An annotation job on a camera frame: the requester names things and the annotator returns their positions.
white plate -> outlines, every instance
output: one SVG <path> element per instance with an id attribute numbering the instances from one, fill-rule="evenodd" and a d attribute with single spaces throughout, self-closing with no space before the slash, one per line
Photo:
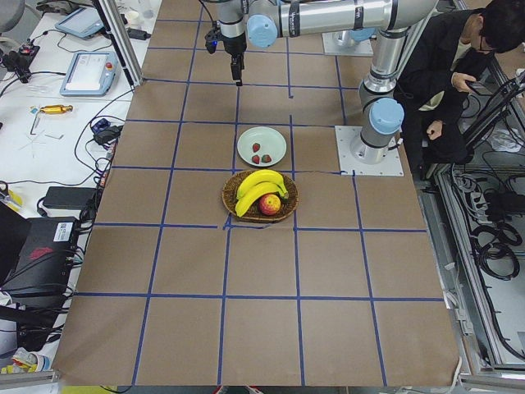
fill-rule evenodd
<path id="1" fill-rule="evenodd" d="M 253 144 L 261 145 L 257 151 L 253 151 Z M 282 134 L 271 127 L 257 126 L 245 131 L 237 141 L 237 152 L 240 157 L 250 166 L 270 167 L 277 164 L 285 157 L 286 141 Z M 261 158 L 259 164 L 252 162 L 252 157 L 258 154 Z M 269 154 L 272 160 L 263 163 L 263 155 Z"/>

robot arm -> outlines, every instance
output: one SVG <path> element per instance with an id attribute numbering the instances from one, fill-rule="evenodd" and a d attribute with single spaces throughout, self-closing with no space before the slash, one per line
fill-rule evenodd
<path id="1" fill-rule="evenodd" d="M 378 28 L 372 65 L 359 88 L 366 124 L 350 147 L 357 159 L 374 164 L 385 156 L 403 121 L 403 108 L 388 96 L 413 48 L 406 45 L 409 27 L 418 25 L 418 30 L 436 4 L 437 0 L 225 0 L 218 4 L 218 12 L 221 35 L 227 38 L 225 48 L 232 55 L 232 72 L 234 56 L 243 63 L 246 35 L 253 45 L 267 48 L 279 37 Z"/>

metal mounting plate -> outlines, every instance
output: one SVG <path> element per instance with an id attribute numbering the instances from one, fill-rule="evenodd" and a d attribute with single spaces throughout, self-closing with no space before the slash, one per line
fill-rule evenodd
<path id="1" fill-rule="evenodd" d="M 350 152 L 350 142 L 361 132 L 361 126 L 336 126 L 337 153 L 339 154 L 339 167 L 348 175 L 374 175 L 374 176 L 403 176 L 403 167 L 397 149 L 389 150 L 382 162 L 366 164 L 357 160 Z M 395 146 L 395 139 L 389 143 Z"/>
<path id="2" fill-rule="evenodd" d="M 369 39 L 355 45 L 341 47 L 334 41 L 333 33 L 323 33 L 322 44 L 326 55 L 371 57 L 374 54 Z"/>

apple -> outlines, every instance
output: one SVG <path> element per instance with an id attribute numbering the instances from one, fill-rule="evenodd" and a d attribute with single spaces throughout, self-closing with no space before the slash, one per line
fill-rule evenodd
<path id="1" fill-rule="evenodd" d="M 273 216 L 281 209 L 281 199 L 277 195 L 268 194 L 259 199 L 259 210 L 263 215 Z"/>

blue object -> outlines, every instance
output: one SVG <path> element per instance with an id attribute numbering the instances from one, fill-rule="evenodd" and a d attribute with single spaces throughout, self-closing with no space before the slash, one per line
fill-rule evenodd
<path id="1" fill-rule="evenodd" d="M 392 135 L 403 123 L 404 110 L 393 98 L 380 98 L 372 105 L 369 118 L 379 134 Z"/>
<path id="2" fill-rule="evenodd" d="M 109 122 L 109 120 L 103 117 L 102 119 L 97 121 L 97 123 L 95 123 L 93 127 L 91 127 L 91 131 L 93 132 L 93 134 L 98 134 L 99 132 L 106 130 L 110 125 L 111 123 Z"/>
<path id="3" fill-rule="evenodd" d="M 248 38 L 260 48 L 267 48 L 277 39 L 277 27 L 273 19 L 266 15 L 254 15 L 248 19 Z"/>
<path id="4" fill-rule="evenodd" d="M 367 27 L 365 29 L 359 29 L 359 30 L 351 30 L 350 31 L 350 37 L 353 41 L 356 41 L 360 43 L 361 41 L 364 41 L 365 39 L 369 39 L 374 35 L 376 32 L 375 27 Z"/>

